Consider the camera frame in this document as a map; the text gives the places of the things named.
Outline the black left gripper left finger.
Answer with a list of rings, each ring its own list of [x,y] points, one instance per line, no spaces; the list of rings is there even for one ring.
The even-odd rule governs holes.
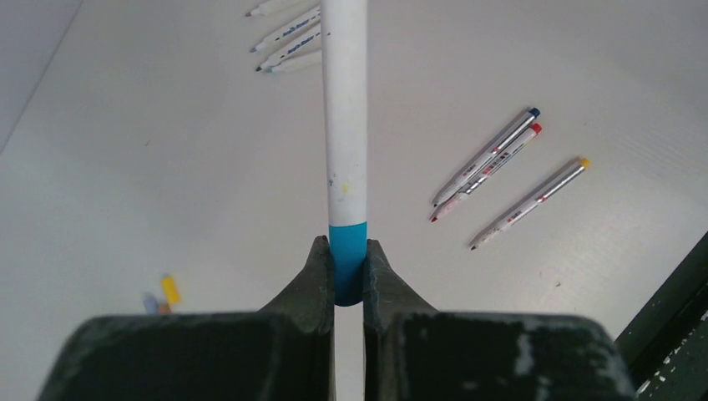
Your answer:
[[[91,318],[63,345],[41,400],[333,400],[334,273],[318,236],[255,312]]]

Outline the light blue pen cap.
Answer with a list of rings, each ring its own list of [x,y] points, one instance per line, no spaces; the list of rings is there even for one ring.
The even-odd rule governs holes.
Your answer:
[[[144,310],[149,315],[156,315],[159,313],[159,302],[157,298],[151,293],[145,293],[143,296]]]

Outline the white blue capped marker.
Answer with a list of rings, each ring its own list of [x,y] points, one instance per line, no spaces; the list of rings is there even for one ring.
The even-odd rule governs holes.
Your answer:
[[[367,6],[321,4],[329,242],[340,307],[361,301],[367,254]]]

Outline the white green marker pen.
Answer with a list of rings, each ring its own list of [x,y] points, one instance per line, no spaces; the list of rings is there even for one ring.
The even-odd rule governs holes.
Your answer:
[[[283,45],[280,49],[270,54],[263,63],[255,68],[256,72],[261,72],[270,67],[274,67],[289,58],[292,58],[305,49],[313,47],[313,43],[321,36],[321,24],[308,28],[304,33],[292,39],[289,43]]]

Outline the white brown capped marker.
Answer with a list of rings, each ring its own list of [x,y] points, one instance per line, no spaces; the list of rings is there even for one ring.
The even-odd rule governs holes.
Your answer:
[[[302,0],[267,0],[245,14],[246,17],[267,16],[290,8]]]

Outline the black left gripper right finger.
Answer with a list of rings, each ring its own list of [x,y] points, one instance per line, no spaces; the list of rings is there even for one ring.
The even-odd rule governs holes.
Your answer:
[[[579,316],[439,311],[367,243],[367,400],[632,400],[613,340]]]

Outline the white red marker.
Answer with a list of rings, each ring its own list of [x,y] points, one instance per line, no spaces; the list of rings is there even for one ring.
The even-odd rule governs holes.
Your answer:
[[[538,123],[531,124],[514,142],[512,142],[500,154],[494,156],[491,161],[483,167],[461,188],[438,205],[432,213],[430,222],[436,222],[452,211],[459,203],[467,199],[482,183],[488,180],[497,170],[501,169],[511,158],[513,158],[525,145],[535,139],[541,132],[542,127]]]

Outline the white yellow marker pen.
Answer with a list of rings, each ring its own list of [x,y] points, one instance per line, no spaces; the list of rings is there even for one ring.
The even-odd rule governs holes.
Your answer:
[[[530,214],[545,201],[557,194],[567,184],[575,180],[579,175],[583,174],[590,166],[591,162],[589,159],[584,157],[577,157],[569,161],[558,171],[554,172],[542,184],[538,185],[516,204],[498,216],[490,223],[488,227],[481,230],[470,241],[468,248],[471,251],[475,251],[478,248],[488,244],[491,240],[507,231],[510,227],[521,221],[525,216]]]

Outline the yellow pen cap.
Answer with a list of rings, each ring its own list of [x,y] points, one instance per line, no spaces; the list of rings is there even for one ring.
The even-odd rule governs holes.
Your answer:
[[[170,275],[161,277],[160,284],[163,289],[165,301],[170,305],[176,305],[181,301],[180,291],[176,285],[176,281]]]

